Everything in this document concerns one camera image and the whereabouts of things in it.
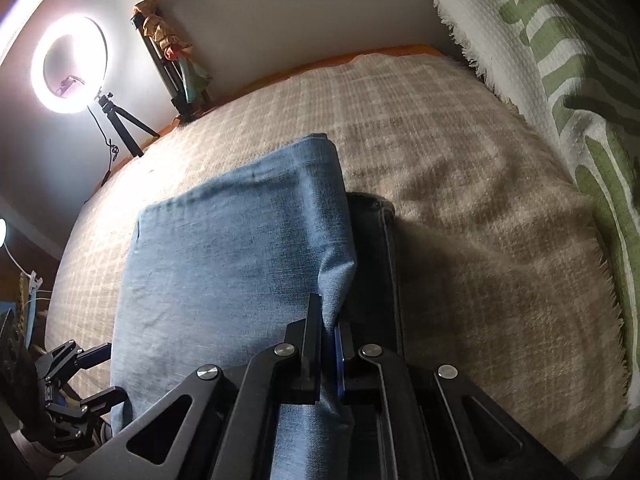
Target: screw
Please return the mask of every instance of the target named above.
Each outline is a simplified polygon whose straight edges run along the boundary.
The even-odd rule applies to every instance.
[[[372,343],[364,345],[360,351],[366,357],[380,357],[382,355],[382,346]]]
[[[288,357],[295,353],[296,347],[290,343],[280,343],[276,346],[276,348],[273,349],[273,351],[280,357]]]
[[[442,365],[438,368],[438,375],[443,379],[455,379],[458,376],[458,370],[453,365]]]
[[[204,381],[210,381],[218,376],[218,367],[216,365],[202,365],[198,368],[198,377]]]

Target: tripod stand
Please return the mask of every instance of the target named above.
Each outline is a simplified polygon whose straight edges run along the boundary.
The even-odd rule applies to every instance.
[[[113,97],[113,94],[111,92],[109,92],[107,95],[98,94],[98,104],[100,105],[100,108],[102,108],[102,111],[107,115],[108,120],[110,120],[111,124],[115,128],[116,132],[122,139],[122,142],[124,142],[124,145],[127,147],[131,155],[132,156],[144,155],[142,149],[140,148],[140,146],[138,146],[138,144],[133,139],[133,137],[131,137],[131,134],[127,130],[126,126],[122,124],[122,121],[120,120],[118,115],[124,117],[130,123],[135,124],[137,127],[139,127],[141,130],[148,133],[150,136],[153,136],[153,137],[160,137],[160,136],[151,128],[149,128],[145,123],[143,123],[142,121],[138,120],[133,115],[131,115],[129,112],[113,104],[113,101],[111,101],[110,99],[111,97]]]

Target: green and white blanket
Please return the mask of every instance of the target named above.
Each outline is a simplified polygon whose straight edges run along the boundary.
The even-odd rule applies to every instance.
[[[518,107],[594,201],[622,308],[628,409],[582,478],[606,478],[640,429],[640,76],[606,0],[434,0],[478,75]]]

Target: mattress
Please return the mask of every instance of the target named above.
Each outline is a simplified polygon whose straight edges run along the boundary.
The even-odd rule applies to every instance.
[[[406,359],[453,362],[562,460],[625,405],[620,311],[590,200],[469,70],[435,56],[359,56],[235,100],[151,145],[83,208],[46,346],[110,340],[140,210],[313,132],[347,191],[398,213]],[[109,365],[81,370],[88,396]]]

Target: cable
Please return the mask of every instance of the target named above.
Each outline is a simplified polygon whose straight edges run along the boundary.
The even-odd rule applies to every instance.
[[[28,305],[28,304],[30,304],[30,303],[31,303],[31,301],[38,301],[38,300],[47,300],[47,301],[51,301],[51,298],[36,298],[35,300],[32,300],[31,298],[29,298],[25,304],[26,304],[26,305]]]
[[[9,252],[9,247],[6,246],[6,244],[4,244],[4,248],[6,250],[6,253],[9,255],[9,258],[11,258],[11,260],[14,262],[15,266],[18,267],[18,269],[20,269],[20,271],[27,277],[29,278],[31,275],[27,273],[26,270],[24,270],[20,264],[18,262],[15,261],[15,258],[12,256],[12,254]]]
[[[91,108],[89,108],[88,105],[87,105],[86,109],[89,110],[89,113],[91,114],[91,117],[94,118],[95,124],[96,124],[96,126],[98,126],[98,129],[100,130],[100,133],[102,134],[102,137],[104,138],[104,143],[109,147],[109,150],[110,150],[110,154],[109,154],[109,169],[107,170],[107,173],[104,174],[104,178],[103,178],[102,182],[100,183],[100,187],[102,187],[102,186],[104,186],[104,183],[107,182],[107,179],[111,175],[111,163],[115,162],[116,158],[118,158],[118,154],[120,153],[120,149],[116,144],[113,144],[111,142],[111,139],[107,140],[107,136],[104,134],[104,131],[102,130],[102,127],[100,126],[100,123],[98,122],[98,119],[96,119],[94,113],[91,111]]]

